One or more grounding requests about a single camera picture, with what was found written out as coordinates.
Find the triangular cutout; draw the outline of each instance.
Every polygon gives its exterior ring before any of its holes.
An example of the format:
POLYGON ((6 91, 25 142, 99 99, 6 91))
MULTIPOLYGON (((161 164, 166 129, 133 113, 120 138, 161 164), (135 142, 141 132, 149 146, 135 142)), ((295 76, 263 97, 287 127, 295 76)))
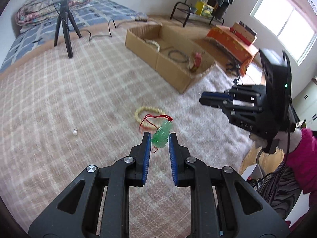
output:
POLYGON ((252 197, 252 195, 238 182, 235 183, 243 212, 250 215, 262 210, 262 206, 252 197))
POLYGON ((57 208, 69 214, 76 212, 78 202, 85 186, 85 181, 81 180, 76 186, 58 203, 57 208))

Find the orange tablecloth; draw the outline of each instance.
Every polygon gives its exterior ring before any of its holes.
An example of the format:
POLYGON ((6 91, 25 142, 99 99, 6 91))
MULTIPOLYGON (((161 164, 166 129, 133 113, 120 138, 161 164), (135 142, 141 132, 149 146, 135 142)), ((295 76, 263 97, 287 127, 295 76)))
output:
POLYGON ((213 27, 207 37, 213 38, 222 44, 241 63, 240 73, 242 76, 246 74, 250 63, 259 52, 254 45, 248 46, 245 44, 226 26, 213 27))

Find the blue plaid bedsheet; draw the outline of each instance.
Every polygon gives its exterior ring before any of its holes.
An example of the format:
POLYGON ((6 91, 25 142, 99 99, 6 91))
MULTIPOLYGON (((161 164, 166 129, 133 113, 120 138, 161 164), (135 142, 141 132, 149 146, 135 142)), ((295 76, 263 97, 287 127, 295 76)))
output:
MULTIPOLYGON (((146 17, 141 12, 136 12, 123 5, 110 0, 94 0, 84 7, 72 10, 78 28, 105 23, 109 20, 131 20, 146 17)), ((17 37, 0 68, 0 73, 19 60, 26 53, 54 39, 57 17, 49 19, 27 30, 17 37)), ((74 31, 69 22, 69 30, 74 31)))

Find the pink sweater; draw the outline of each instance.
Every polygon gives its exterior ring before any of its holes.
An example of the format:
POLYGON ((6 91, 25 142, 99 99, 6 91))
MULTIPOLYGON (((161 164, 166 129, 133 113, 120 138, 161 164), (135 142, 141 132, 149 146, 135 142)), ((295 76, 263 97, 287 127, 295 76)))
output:
POLYGON ((310 129, 302 129, 298 147, 289 153, 286 165, 292 168, 295 179, 309 193, 309 206, 317 204, 317 139, 310 129))

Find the white glove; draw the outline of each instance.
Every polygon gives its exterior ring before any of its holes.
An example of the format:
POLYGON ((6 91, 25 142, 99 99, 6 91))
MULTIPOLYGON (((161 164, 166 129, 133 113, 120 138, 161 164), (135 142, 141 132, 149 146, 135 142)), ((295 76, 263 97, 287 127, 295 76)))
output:
MULTIPOLYGON (((267 140, 262 139, 253 133, 250 133, 249 137, 250 139, 254 140, 254 145, 256 148, 267 147, 267 140)), ((274 140, 279 140, 277 147, 279 149, 282 149, 284 153, 286 153, 287 152, 287 133, 282 131, 278 132, 274 140)), ((295 131, 291 132, 291 135, 290 135, 290 143, 289 143, 290 153, 293 152, 297 148, 301 140, 302 140, 302 131, 301 129, 296 128, 295 131)))

